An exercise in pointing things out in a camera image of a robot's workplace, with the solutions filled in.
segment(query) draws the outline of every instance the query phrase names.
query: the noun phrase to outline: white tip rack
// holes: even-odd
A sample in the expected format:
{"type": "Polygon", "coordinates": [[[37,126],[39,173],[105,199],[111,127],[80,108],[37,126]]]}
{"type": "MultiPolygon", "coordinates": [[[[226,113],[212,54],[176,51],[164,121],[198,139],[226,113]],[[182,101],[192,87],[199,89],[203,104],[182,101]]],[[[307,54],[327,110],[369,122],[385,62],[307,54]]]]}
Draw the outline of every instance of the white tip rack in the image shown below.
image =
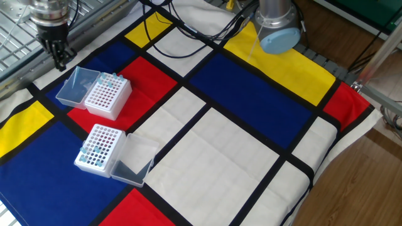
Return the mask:
{"type": "Polygon", "coordinates": [[[95,124],[74,165],[83,171],[109,178],[118,150],[122,149],[125,141],[124,131],[95,124]]]}
{"type": "Polygon", "coordinates": [[[130,81],[108,73],[101,73],[85,100],[91,114],[116,120],[131,92],[130,81]]]}

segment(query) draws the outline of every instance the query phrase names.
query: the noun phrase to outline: mondrian pattern mat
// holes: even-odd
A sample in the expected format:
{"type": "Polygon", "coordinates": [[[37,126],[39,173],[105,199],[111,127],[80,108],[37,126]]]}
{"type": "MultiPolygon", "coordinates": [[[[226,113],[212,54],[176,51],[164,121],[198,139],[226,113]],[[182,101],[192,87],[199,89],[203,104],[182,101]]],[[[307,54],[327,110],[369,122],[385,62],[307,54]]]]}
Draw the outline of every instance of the mondrian pattern mat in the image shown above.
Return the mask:
{"type": "MultiPolygon", "coordinates": [[[[201,0],[173,3],[204,33],[234,16],[201,0]]],[[[175,20],[140,11],[80,52],[80,67],[131,81],[116,121],[59,103],[72,66],[0,102],[0,225],[289,225],[329,163],[380,117],[295,50],[267,55],[256,45],[249,57],[251,23],[190,58],[160,55],[153,45],[186,55],[205,44],[175,20]],[[144,187],[73,164],[94,124],[160,143],[144,187]]]]}

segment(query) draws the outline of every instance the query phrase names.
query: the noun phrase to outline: yellow rectangle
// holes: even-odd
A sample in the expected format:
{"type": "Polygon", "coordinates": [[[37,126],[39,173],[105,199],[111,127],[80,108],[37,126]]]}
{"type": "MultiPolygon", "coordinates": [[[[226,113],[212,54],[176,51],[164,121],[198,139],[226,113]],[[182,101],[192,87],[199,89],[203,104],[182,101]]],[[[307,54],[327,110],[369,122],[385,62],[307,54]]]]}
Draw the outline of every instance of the yellow rectangle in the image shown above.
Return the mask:
{"type": "Polygon", "coordinates": [[[249,23],[237,36],[231,38],[224,48],[317,106],[335,82],[335,77],[294,49],[272,55],[265,53],[257,42],[249,58],[256,37],[254,25],[249,23]]]}
{"type": "MultiPolygon", "coordinates": [[[[171,25],[171,22],[166,18],[162,17],[160,14],[156,14],[157,13],[154,13],[146,19],[146,27],[151,39],[157,37],[171,25]]],[[[144,22],[126,34],[125,37],[141,48],[149,43],[149,39],[145,33],[144,22]]]]}
{"type": "Polygon", "coordinates": [[[38,101],[12,116],[0,129],[0,158],[12,151],[53,118],[38,101]]]}

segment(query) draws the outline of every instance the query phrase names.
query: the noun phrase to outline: gray cable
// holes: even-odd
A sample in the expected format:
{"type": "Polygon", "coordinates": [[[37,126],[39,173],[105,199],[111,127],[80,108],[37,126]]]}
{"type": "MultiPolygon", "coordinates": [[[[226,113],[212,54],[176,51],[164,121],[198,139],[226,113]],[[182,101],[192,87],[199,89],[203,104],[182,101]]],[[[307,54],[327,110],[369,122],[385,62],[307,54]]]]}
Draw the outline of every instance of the gray cable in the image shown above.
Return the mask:
{"type": "Polygon", "coordinates": [[[398,129],[399,126],[396,124],[395,117],[392,120],[391,116],[389,116],[389,110],[386,109],[384,106],[381,106],[379,110],[383,115],[383,119],[384,119],[385,123],[388,124],[389,126],[391,126],[394,129],[395,133],[399,136],[399,138],[402,139],[402,131],[400,131],[398,129]]]}

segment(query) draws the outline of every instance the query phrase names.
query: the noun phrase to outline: clear plastic lid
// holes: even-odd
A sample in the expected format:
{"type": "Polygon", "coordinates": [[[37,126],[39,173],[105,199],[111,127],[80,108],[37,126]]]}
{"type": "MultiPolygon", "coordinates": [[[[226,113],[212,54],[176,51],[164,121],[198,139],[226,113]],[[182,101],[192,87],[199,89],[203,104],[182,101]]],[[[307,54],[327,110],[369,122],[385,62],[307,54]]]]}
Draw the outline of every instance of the clear plastic lid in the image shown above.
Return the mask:
{"type": "Polygon", "coordinates": [[[158,148],[158,142],[128,134],[112,168],[112,178],[141,188],[158,148]]]}
{"type": "Polygon", "coordinates": [[[85,98],[100,76],[100,72],[88,70],[76,66],[70,78],[56,95],[56,98],[64,105],[86,109],[85,98]]]}

